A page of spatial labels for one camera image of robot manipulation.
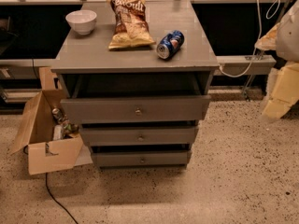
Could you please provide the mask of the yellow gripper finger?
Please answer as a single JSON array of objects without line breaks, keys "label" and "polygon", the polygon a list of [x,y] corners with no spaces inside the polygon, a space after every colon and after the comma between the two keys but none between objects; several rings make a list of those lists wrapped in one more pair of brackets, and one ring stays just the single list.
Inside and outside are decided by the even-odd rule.
[{"label": "yellow gripper finger", "polygon": [[275,24],[263,37],[255,43],[255,48],[260,50],[276,50],[279,23]]},{"label": "yellow gripper finger", "polygon": [[267,80],[262,117],[282,118],[299,101],[299,63],[286,62],[279,70],[272,68]]}]

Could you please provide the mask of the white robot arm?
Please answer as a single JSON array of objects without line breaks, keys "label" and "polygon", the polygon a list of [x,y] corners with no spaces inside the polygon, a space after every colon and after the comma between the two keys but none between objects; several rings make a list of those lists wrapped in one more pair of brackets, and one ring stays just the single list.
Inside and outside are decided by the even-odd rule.
[{"label": "white robot arm", "polygon": [[274,50],[286,61],[268,77],[267,97],[263,102],[262,117],[273,122],[282,118],[299,101],[299,1],[281,21],[260,38],[255,47]]}]

